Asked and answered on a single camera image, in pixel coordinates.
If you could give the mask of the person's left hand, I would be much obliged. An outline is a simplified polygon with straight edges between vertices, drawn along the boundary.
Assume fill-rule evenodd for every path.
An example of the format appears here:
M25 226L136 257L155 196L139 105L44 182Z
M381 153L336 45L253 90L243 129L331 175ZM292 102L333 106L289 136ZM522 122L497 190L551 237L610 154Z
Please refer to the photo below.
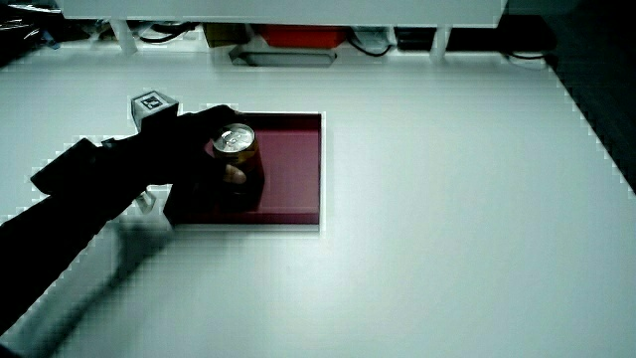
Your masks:
M102 142L118 170L131 176L127 184L171 186L163 214L175 225L197 208L212 209L223 196L247 188L248 176L216 154L214 141L222 128L241 122L241 114L220 104L197 112L156 108L141 119L137 134Z

